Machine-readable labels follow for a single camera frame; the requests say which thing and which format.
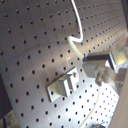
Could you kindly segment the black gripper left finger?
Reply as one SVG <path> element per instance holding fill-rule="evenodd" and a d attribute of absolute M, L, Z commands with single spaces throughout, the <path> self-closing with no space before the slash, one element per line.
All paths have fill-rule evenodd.
<path fill-rule="evenodd" d="M 109 54 L 94 54 L 88 55 L 87 57 L 83 58 L 84 61 L 92 61 L 92 60 L 110 60 Z"/>

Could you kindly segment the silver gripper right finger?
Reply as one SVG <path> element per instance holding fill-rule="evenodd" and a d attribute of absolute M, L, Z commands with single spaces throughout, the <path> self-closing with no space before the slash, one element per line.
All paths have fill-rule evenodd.
<path fill-rule="evenodd" d="M 124 45 L 118 46 L 110 52 L 110 57 L 114 70 L 118 71 L 124 64 L 128 64 L 128 48 Z"/>

